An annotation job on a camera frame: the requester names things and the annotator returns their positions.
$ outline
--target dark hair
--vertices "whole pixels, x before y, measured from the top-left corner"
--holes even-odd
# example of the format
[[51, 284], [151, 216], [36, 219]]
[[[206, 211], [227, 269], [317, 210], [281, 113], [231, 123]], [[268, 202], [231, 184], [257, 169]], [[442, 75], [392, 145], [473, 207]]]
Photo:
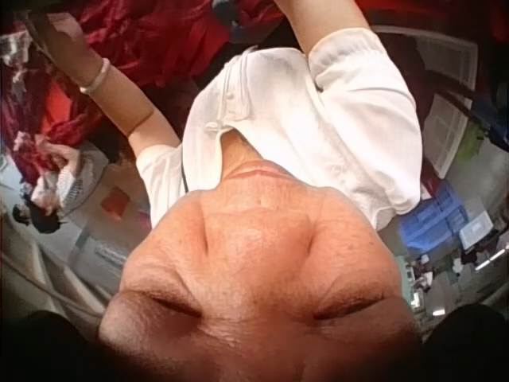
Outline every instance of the dark hair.
[[25, 201], [25, 205], [30, 210], [30, 220], [36, 230], [40, 233], [54, 233], [59, 230], [62, 222], [56, 214], [56, 211], [53, 211], [51, 215], [47, 216], [46, 211], [33, 203], [28, 195], [23, 195], [22, 198], [23, 201]]
[[23, 225], [30, 224], [30, 219], [27, 216], [23, 215], [23, 212], [21, 212], [20, 208], [17, 205], [15, 205], [13, 207], [13, 218], [19, 224], [23, 224]]

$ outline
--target bracelet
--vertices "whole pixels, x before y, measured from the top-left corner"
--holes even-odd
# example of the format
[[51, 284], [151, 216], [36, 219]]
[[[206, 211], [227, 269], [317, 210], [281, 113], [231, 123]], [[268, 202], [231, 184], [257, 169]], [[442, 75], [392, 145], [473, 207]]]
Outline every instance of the bracelet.
[[101, 67], [101, 71], [99, 72], [97, 77], [87, 87], [80, 86], [80, 92], [89, 95], [94, 90], [96, 90], [106, 78], [106, 74], [108, 73], [108, 69], [110, 68], [110, 66], [111, 66], [110, 61], [107, 58], [103, 58], [103, 66]]

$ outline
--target lips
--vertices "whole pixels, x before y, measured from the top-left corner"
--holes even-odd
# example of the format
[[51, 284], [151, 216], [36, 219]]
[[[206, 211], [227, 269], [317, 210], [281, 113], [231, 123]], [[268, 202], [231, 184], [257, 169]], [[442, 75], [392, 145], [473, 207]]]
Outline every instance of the lips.
[[266, 160], [243, 163], [229, 173], [225, 179], [239, 179], [255, 175], [293, 179], [293, 176], [281, 166]]

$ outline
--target neck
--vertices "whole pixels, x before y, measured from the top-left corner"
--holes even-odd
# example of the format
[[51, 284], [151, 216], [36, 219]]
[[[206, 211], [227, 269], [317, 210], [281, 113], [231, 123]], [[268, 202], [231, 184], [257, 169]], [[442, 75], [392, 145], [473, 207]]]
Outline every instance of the neck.
[[221, 151], [221, 180], [243, 163], [262, 159], [258, 151], [237, 130], [228, 131], [221, 137]]

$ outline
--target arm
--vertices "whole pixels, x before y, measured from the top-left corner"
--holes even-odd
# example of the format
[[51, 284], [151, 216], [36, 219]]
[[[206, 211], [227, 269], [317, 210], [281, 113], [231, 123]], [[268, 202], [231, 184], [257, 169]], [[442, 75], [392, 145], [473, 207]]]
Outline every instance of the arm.
[[41, 149], [47, 153], [61, 156], [67, 162], [65, 167], [68, 168], [71, 175], [73, 177], [78, 175], [81, 165], [81, 153], [79, 150], [65, 145], [54, 145], [48, 142], [44, 142]]
[[304, 53], [322, 38], [341, 29], [369, 25], [355, 0], [275, 0], [287, 16]]
[[[47, 17], [32, 17], [53, 62], [73, 81], [87, 87], [99, 74], [103, 59], [85, 42], [83, 31], [70, 15], [58, 21]], [[90, 94], [104, 114], [129, 139], [134, 154], [154, 145], [176, 147], [180, 144], [177, 134], [162, 113], [146, 95], [111, 66], [101, 85]]]

